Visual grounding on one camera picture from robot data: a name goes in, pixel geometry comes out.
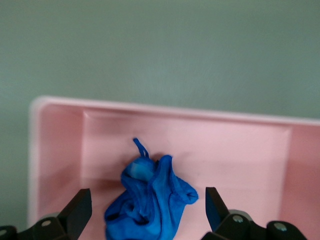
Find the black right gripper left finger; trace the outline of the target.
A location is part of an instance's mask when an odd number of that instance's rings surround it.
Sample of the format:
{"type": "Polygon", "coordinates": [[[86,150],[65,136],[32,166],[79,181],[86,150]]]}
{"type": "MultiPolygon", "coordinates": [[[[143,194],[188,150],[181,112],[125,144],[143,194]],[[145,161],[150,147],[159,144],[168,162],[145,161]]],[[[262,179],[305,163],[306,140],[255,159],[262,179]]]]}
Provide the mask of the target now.
{"type": "Polygon", "coordinates": [[[84,188],[57,216],[43,218],[34,224],[32,240],[78,240],[91,216],[91,191],[84,188]]]}

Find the blue cloth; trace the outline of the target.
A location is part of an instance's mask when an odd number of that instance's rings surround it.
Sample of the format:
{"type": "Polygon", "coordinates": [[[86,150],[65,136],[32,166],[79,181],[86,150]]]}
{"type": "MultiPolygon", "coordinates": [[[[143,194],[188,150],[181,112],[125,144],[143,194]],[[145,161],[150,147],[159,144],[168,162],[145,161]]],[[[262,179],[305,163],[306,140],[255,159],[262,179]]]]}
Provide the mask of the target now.
{"type": "Polygon", "coordinates": [[[171,155],[153,161],[137,138],[139,157],[121,173],[125,191],[104,213],[106,240],[173,240],[184,209],[199,195],[176,176],[171,155]]]}

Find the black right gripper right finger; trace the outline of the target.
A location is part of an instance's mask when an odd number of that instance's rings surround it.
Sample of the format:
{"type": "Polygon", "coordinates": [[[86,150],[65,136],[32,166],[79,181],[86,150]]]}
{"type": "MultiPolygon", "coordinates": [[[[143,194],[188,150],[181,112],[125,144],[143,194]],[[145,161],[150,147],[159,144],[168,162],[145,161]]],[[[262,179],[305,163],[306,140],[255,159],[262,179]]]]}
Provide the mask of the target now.
{"type": "Polygon", "coordinates": [[[215,187],[205,189],[205,213],[211,231],[204,235],[204,240],[250,240],[249,219],[228,210],[215,187]]]}

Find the pink plastic bin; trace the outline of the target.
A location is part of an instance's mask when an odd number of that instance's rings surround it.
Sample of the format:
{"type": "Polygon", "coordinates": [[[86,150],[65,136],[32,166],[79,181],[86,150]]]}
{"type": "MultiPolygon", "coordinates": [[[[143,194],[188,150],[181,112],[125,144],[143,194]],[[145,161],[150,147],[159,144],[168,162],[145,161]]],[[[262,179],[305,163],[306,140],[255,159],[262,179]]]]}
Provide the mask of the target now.
{"type": "Polygon", "coordinates": [[[30,108],[27,223],[59,212],[89,188],[92,216],[79,240],[105,240],[104,212],[139,156],[173,157],[198,201],[185,208],[174,240],[210,230],[206,187],[260,226],[281,220],[320,240],[320,119],[169,108],[44,96],[30,108]]]}

